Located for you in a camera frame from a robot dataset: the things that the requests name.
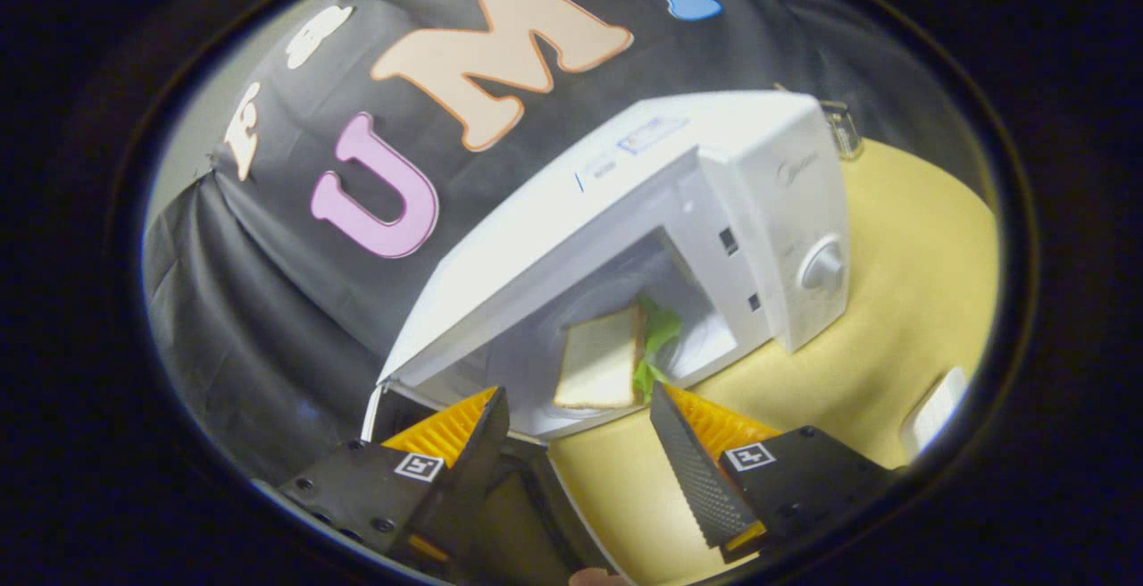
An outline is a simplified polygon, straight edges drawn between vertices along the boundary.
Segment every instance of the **lettuce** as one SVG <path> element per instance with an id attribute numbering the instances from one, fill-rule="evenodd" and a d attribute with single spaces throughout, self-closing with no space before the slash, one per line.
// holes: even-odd
<path id="1" fill-rule="evenodd" d="M 644 358 L 636 369 L 634 387 L 640 402 L 646 403 L 650 400 L 650 391 L 655 386 L 656 379 L 661 383 L 670 383 L 652 361 L 666 343 L 679 337 L 679 334 L 682 332 L 682 321 L 677 313 L 662 308 L 644 294 L 640 294 L 637 300 L 647 316 L 647 324 L 644 327 Z"/>

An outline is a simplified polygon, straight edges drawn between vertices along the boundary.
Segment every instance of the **white bread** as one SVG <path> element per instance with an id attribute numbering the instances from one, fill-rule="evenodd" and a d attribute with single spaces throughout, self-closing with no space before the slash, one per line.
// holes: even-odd
<path id="1" fill-rule="evenodd" d="M 614 410 L 636 406 L 634 375 L 644 354 L 639 305 L 568 327 L 553 406 Z"/>

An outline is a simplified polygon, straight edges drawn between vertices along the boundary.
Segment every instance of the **yellow table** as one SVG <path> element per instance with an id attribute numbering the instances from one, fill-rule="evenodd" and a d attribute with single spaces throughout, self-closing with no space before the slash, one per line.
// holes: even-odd
<path id="1" fill-rule="evenodd" d="M 892 146 L 865 142 L 841 168 L 853 249 L 844 316 L 794 354 L 767 343 L 690 391 L 782 431 L 813 424 L 894 468 L 909 460 L 901 425 L 918 400 L 951 367 L 972 375 L 983 354 L 996 222 L 959 180 Z M 728 568 L 704 544 L 647 410 L 554 441 L 549 456 L 632 581 L 689 584 Z"/>

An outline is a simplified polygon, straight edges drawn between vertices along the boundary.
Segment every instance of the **black cloth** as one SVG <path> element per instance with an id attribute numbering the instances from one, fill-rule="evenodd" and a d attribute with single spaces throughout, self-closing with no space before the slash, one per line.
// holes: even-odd
<path id="1" fill-rule="evenodd" d="M 487 30 L 477 0 L 325 0 L 354 11 L 297 70 L 286 35 L 253 81 L 258 146 L 239 180 L 221 143 L 214 169 L 163 210 L 144 239 L 147 312 L 170 383 L 214 442 L 253 476 L 277 484 L 355 436 L 369 392 L 405 318 L 450 248 L 520 184 L 616 113 L 644 98 L 782 85 L 845 101 L 865 137 L 925 155 L 980 191 L 977 150 L 956 105 L 922 66 L 861 13 L 836 0 L 717 0 L 722 11 L 674 19 L 665 0 L 572 0 L 633 33 L 620 55 L 563 73 L 541 42 L 554 87 L 527 93 L 479 80 L 525 105 L 490 150 L 471 152 L 462 127 L 401 78 L 375 81 L 374 62 L 422 27 Z M 338 174 L 346 194 L 379 217 L 400 196 L 334 146 L 360 111 L 424 172 L 440 200 L 435 231 L 411 256 L 359 247 L 310 200 Z"/>

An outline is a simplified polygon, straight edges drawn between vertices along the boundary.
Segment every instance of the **letter m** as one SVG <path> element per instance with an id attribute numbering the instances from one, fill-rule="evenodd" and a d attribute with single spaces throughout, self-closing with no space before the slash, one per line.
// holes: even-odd
<path id="1" fill-rule="evenodd" d="M 523 115 L 513 96 L 495 98 L 471 77 L 531 93 L 551 93 L 552 74 L 536 45 L 543 37 L 565 72 L 604 64 L 631 45 L 625 27 L 607 25 L 569 0 L 480 0 L 488 32 L 424 29 L 410 32 L 377 59 L 370 77 L 401 77 L 445 106 L 464 126 L 466 150 L 497 143 Z"/>

